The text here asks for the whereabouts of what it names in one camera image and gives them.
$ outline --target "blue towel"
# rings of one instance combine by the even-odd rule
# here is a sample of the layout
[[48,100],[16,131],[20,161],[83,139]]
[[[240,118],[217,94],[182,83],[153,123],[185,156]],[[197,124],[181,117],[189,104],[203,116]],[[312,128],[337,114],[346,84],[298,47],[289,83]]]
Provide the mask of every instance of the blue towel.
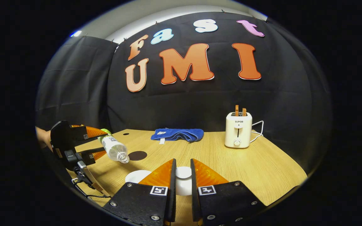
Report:
[[188,142],[199,141],[204,136],[204,131],[201,129],[157,129],[152,135],[152,140],[178,140],[183,139]]

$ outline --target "screw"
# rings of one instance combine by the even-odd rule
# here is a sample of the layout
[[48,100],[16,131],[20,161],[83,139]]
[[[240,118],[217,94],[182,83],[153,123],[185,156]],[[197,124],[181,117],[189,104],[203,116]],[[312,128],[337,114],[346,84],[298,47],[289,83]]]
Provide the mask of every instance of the screw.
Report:
[[160,220],[160,217],[158,217],[158,216],[156,216],[156,215],[152,215],[152,216],[151,216],[151,219],[152,219],[152,220]]

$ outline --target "white wall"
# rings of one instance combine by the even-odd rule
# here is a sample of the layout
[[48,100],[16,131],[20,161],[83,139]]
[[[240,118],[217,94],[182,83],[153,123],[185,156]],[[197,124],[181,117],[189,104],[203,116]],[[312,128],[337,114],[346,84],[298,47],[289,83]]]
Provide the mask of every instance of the white wall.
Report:
[[153,13],[147,17],[143,17],[139,20],[131,22],[127,24],[125,27],[116,30],[114,33],[106,37],[106,39],[107,40],[114,39],[114,42],[121,43],[124,41],[124,38],[131,37],[132,35],[138,33],[139,31],[154,25],[156,21],[160,23],[164,20],[168,20],[186,14],[199,13],[199,12],[221,12],[222,10],[228,13],[238,13],[252,17],[252,15],[250,15],[249,13],[221,6],[181,6]]
[[88,36],[107,40],[115,38],[115,42],[119,43],[123,41],[123,38],[128,38],[136,33],[137,29],[133,26],[142,30],[155,24],[156,21],[172,18],[172,14],[177,14],[173,17],[178,17],[189,13],[221,12],[221,9],[230,13],[267,19],[267,16],[256,10],[232,0],[134,0],[115,9],[108,9],[109,11],[92,20],[80,30],[82,30],[81,35],[88,34]]

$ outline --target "orange letter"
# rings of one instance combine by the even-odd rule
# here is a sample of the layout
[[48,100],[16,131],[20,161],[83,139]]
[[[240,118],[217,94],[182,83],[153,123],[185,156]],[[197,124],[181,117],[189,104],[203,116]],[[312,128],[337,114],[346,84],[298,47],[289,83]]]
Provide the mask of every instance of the orange letter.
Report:
[[135,56],[137,56],[140,53],[138,48],[142,48],[143,43],[144,43],[143,40],[147,39],[148,37],[149,37],[149,35],[144,35],[129,46],[129,47],[131,47],[131,54],[129,55],[128,60],[131,60],[132,58],[134,58]]
[[253,53],[255,48],[244,43],[234,43],[232,47],[238,51],[238,55],[240,56],[241,71],[238,73],[238,76],[242,79],[260,79],[261,74],[256,69]]
[[139,61],[138,66],[140,68],[140,80],[138,83],[134,82],[134,68],[135,64],[132,64],[125,68],[125,73],[127,74],[127,87],[131,92],[138,92],[143,89],[146,85],[146,64],[149,62],[148,58],[145,58]]
[[193,44],[187,51],[185,58],[174,49],[164,50],[159,53],[163,58],[164,76],[161,80],[163,85],[175,83],[177,78],[173,75],[173,68],[178,77],[185,81],[189,68],[192,65],[191,80],[210,80],[214,78],[214,73],[210,71],[207,63],[206,50],[208,44]]

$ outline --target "table surface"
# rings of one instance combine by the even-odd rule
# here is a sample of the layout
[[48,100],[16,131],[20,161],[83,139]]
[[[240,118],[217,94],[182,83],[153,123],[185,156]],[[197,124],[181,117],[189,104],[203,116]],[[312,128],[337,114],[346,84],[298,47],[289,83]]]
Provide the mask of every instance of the table surface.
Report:
[[[125,176],[135,170],[154,171],[171,159],[177,160],[177,167],[190,166],[190,160],[196,159],[215,170],[228,181],[240,180],[266,206],[270,205],[293,187],[307,179],[304,170],[285,152],[260,136],[247,148],[228,148],[224,145],[225,132],[205,132],[202,140],[188,143],[186,140],[151,140],[154,131],[123,130],[113,136],[128,148],[128,154],[136,151],[147,153],[145,159],[129,161],[123,164],[112,161],[105,154],[88,168],[100,185],[113,196],[125,183]],[[76,147],[76,151],[102,147],[98,140]],[[79,187],[89,195],[98,195],[96,190],[85,183]],[[100,206],[109,199],[92,198]],[[192,221],[191,196],[176,196],[176,222],[173,226],[197,225]]]

